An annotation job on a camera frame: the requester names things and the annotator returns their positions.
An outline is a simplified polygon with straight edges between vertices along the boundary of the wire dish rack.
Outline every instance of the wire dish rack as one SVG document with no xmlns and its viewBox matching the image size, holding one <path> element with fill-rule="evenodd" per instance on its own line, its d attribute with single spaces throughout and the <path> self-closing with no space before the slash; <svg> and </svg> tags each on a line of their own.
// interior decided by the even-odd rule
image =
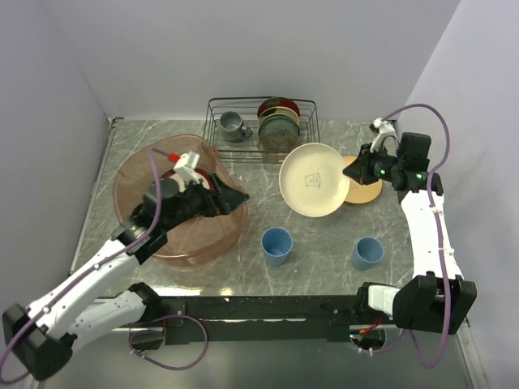
<svg viewBox="0 0 519 389">
<path fill-rule="evenodd" d="M 208 110 L 204 124 L 206 139 L 221 154 L 221 160 L 243 162 L 281 163 L 290 151 L 259 150 L 257 111 L 259 106 L 270 96 L 260 97 L 218 97 L 208 102 Z M 312 100 L 291 99 L 301 111 L 299 123 L 299 144 L 320 142 L 317 104 Z M 231 143 L 223 138 L 217 123 L 220 116 L 227 111 L 239 113 L 246 127 L 252 129 L 252 136 L 244 138 L 240 143 Z"/>
</svg>

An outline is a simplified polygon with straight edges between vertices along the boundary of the gray marble surface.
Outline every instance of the gray marble surface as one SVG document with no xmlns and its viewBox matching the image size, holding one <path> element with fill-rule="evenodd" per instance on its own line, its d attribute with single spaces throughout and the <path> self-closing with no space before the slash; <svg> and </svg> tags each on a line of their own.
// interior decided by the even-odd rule
<svg viewBox="0 0 519 389">
<path fill-rule="evenodd" d="M 321 142 L 343 156 L 358 154 L 372 140 L 368 123 L 320 122 Z M 141 148 L 183 133 L 202 135 L 204 121 L 121 120 L 103 167 L 71 271 L 86 263 L 118 225 L 112 186 L 124 161 Z M 180 268 L 150 258 L 132 274 L 113 283 L 106 296 L 144 281 L 160 295 L 309 295 L 355 294 L 364 281 L 402 286 L 410 280 L 413 257 L 405 216 L 388 183 L 365 205 L 343 205 L 330 216 L 307 218 L 291 211 L 277 184 L 279 165 L 224 163 L 234 181 L 251 195 L 249 218 L 239 243 L 220 258 L 193 268 Z M 278 268 L 265 264 L 260 238 L 265 229 L 283 226 L 294 249 Z M 376 237 L 385 250 L 381 263 L 367 271 L 353 268 L 350 254 L 361 237 Z"/>
</svg>

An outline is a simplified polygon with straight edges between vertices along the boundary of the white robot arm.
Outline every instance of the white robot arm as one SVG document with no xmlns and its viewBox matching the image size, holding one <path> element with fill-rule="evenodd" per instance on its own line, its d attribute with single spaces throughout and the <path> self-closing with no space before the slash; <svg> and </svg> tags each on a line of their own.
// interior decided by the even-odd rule
<svg viewBox="0 0 519 389">
<path fill-rule="evenodd" d="M 477 293 L 473 282 L 463 280 L 454 258 L 445 226 L 444 192 L 438 174 L 433 173 L 429 177 L 431 193 L 427 191 L 427 155 L 431 138 L 403 133 L 396 156 L 390 156 L 384 147 L 384 140 L 396 135 L 392 124 L 379 118 L 370 128 L 377 134 L 375 140 L 361 146 L 358 158 L 343 173 L 364 185 L 379 179 L 392 183 L 409 225 L 414 273 L 413 279 L 401 289 L 392 285 L 365 283 L 359 289 L 359 295 L 367 307 L 394 318 L 399 328 L 442 332 L 443 317 L 438 312 L 445 307 L 443 279 L 446 277 L 454 297 L 451 297 L 449 315 L 449 333 L 454 333 Z M 443 235 L 440 243 L 438 225 Z M 441 250 L 445 273 L 441 268 Z"/>
<path fill-rule="evenodd" d="M 159 181 L 154 170 L 156 182 L 144 194 L 143 202 L 87 263 L 26 308 L 14 304 L 3 313 L 6 351 L 13 351 L 36 380 L 52 376 L 74 351 L 114 328 L 148 322 L 148 315 L 155 318 L 160 298 L 143 283 L 102 304 L 92 303 L 114 280 L 157 252 L 167 242 L 166 234 L 171 229 L 197 216 L 229 215 L 249 199 L 248 194 L 227 186 L 214 173 L 205 177 L 209 189 L 198 182 L 198 154 L 157 152 L 175 163 L 174 170 L 186 183 L 185 190 L 180 191 L 175 180 Z M 9 382 L 2 379 L 0 383 Z"/>
</svg>

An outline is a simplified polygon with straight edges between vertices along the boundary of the gray mug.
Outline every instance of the gray mug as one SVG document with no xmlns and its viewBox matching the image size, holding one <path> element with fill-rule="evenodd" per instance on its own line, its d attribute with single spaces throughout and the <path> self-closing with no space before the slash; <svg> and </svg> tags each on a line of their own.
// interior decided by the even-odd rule
<svg viewBox="0 0 519 389">
<path fill-rule="evenodd" d="M 227 111 L 217 123 L 221 136 L 228 142 L 242 142 L 243 138 L 252 135 L 252 129 L 243 124 L 242 117 L 233 111 Z"/>
</svg>

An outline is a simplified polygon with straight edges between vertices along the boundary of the cup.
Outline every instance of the cup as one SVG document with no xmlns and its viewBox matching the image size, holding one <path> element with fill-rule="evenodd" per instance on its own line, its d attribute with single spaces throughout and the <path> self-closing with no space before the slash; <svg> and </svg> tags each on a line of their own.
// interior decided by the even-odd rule
<svg viewBox="0 0 519 389">
<path fill-rule="evenodd" d="M 384 257 L 382 244 L 373 237 L 363 237 L 357 242 L 351 255 L 351 262 L 358 270 L 375 266 Z"/>
<path fill-rule="evenodd" d="M 252 135 L 252 129 L 244 126 L 242 117 L 233 111 L 223 113 L 217 125 L 221 136 L 228 142 L 242 142 L 243 138 Z"/>
<path fill-rule="evenodd" d="M 281 266 L 292 250 L 292 245 L 293 241 L 289 232 L 281 227 L 268 229 L 261 237 L 261 248 L 269 266 Z"/>
</svg>

